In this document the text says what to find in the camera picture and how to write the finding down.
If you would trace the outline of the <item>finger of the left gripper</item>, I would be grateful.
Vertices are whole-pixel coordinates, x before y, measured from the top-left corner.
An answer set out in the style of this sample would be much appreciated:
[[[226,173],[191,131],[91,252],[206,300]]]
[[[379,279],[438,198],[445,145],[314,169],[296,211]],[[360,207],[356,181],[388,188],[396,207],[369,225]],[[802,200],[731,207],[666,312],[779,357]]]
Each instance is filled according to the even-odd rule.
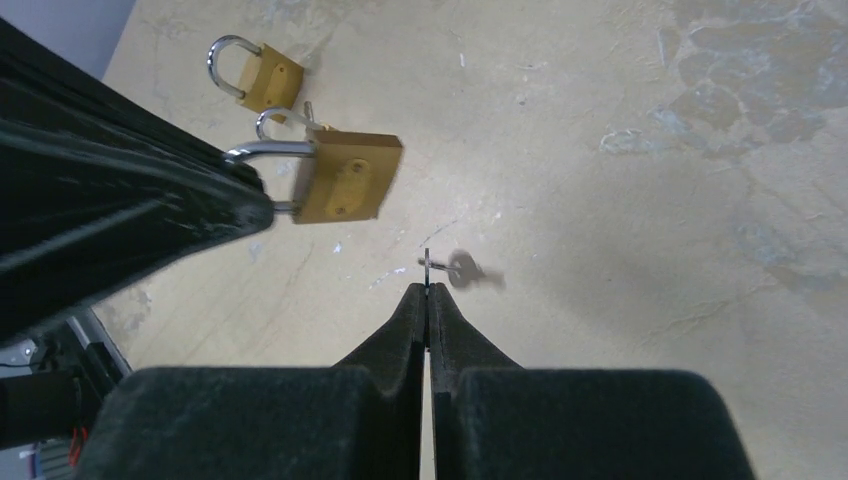
[[[269,228],[257,172],[1,25],[1,341]]]

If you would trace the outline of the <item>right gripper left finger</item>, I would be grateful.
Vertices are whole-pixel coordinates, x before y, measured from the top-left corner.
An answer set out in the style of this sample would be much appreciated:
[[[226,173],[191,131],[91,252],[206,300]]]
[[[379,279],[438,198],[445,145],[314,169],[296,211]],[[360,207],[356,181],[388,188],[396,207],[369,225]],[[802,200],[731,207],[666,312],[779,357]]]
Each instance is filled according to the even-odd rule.
[[[330,367],[157,367],[107,397],[78,479],[415,479],[426,293]]]

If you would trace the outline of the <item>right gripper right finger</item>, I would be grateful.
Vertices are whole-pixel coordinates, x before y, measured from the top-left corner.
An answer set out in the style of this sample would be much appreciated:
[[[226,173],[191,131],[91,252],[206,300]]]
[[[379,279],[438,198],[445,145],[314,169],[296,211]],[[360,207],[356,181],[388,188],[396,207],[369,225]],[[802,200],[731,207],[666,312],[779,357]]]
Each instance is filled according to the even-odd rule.
[[[440,479],[750,479],[734,421],[702,376],[529,369],[427,292]]]

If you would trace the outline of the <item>large brass padlock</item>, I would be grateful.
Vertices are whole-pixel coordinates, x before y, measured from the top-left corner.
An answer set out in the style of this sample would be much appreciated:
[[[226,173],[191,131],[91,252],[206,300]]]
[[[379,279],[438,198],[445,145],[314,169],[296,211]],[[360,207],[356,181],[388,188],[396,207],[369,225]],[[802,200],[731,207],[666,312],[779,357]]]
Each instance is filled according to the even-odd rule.
[[[220,54],[232,46],[249,53],[236,85],[226,81],[218,69]],[[208,50],[206,65],[210,79],[220,90],[257,114],[272,108],[290,110],[297,101],[306,73],[302,65],[268,44],[256,45],[238,35],[217,39]]]

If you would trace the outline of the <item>small brass padlock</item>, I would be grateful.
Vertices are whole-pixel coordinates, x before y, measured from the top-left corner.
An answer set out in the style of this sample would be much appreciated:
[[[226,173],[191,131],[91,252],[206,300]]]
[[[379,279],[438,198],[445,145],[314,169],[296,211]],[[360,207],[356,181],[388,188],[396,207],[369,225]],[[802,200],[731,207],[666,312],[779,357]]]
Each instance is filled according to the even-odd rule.
[[[273,107],[260,112],[255,122],[255,133],[259,140],[272,139],[266,132],[266,124],[271,120],[281,120],[283,123],[291,120],[296,124],[302,125],[307,131],[334,131],[331,125],[316,121],[313,103],[311,101],[305,101],[303,103],[301,113],[285,107]]]
[[[243,143],[226,151],[223,159],[236,165],[259,157],[296,158],[292,198],[274,201],[273,207],[303,225],[377,218],[403,153],[395,135],[321,130],[307,141]]]

